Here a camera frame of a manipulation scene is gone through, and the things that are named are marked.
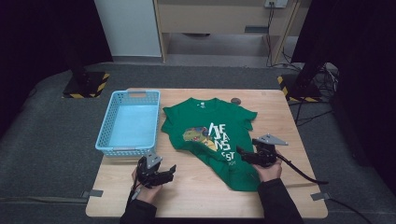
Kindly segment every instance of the blue plastic basket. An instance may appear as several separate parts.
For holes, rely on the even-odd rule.
[[[155,151],[160,99],[156,90],[114,91],[96,149],[108,157],[142,156]]]

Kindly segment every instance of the stand base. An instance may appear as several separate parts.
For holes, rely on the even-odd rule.
[[[298,75],[286,74],[277,78],[280,88],[288,101],[320,102],[321,93],[317,86],[310,84],[305,89],[297,89],[294,84]]]
[[[94,98],[98,97],[106,85],[110,74],[104,72],[87,72],[89,83],[87,85],[78,85],[76,78],[72,78],[64,88],[63,98]]]

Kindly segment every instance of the t-shirt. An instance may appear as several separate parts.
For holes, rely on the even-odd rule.
[[[236,152],[236,146],[253,151],[248,131],[253,130],[251,121],[257,112],[218,98],[190,98],[163,111],[162,131],[169,134],[175,149],[190,151],[231,189],[257,190],[260,179],[256,170]]]

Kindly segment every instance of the person's left hand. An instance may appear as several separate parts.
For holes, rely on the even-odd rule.
[[[136,177],[136,168],[134,168],[134,171],[132,172],[132,179],[135,179]],[[152,203],[157,196],[157,194],[161,191],[163,188],[162,185],[159,186],[153,186],[152,189],[148,189],[144,186],[139,186],[140,188],[140,193],[137,195],[136,199],[140,200],[145,203]]]

